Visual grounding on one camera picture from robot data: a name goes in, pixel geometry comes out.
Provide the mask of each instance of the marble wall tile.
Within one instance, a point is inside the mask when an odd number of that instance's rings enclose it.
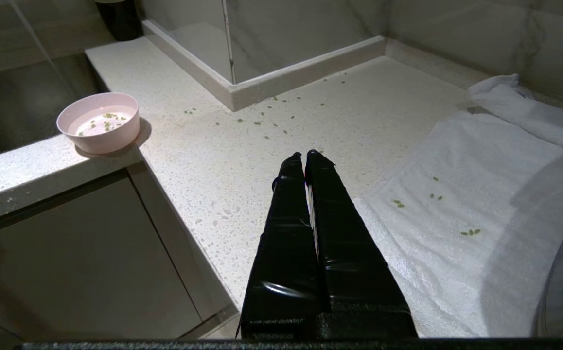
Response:
[[[388,0],[227,0],[236,82],[386,31]]]
[[[142,0],[144,16],[232,82],[221,0]]]
[[[393,0],[389,35],[563,98],[563,0]]]

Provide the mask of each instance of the cabinet door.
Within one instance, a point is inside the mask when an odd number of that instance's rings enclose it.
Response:
[[[25,340],[171,339],[199,323],[128,178],[0,229],[0,326]]]

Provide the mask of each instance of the bathroom countertop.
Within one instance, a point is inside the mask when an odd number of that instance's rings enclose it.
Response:
[[[317,149],[363,195],[468,106],[465,90],[379,57],[232,112],[146,38],[87,53],[111,91],[138,100],[149,137],[109,156],[64,136],[0,155],[0,215],[144,159],[238,308],[284,159]]]

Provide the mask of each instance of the white baseboard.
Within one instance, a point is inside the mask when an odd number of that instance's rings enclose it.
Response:
[[[386,47],[384,37],[373,37],[260,77],[232,84],[152,22],[144,20],[143,30],[151,42],[232,111],[380,57]]]

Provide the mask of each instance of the black container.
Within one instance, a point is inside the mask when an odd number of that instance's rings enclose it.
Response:
[[[95,0],[95,6],[115,40],[128,41],[141,36],[134,0]]]

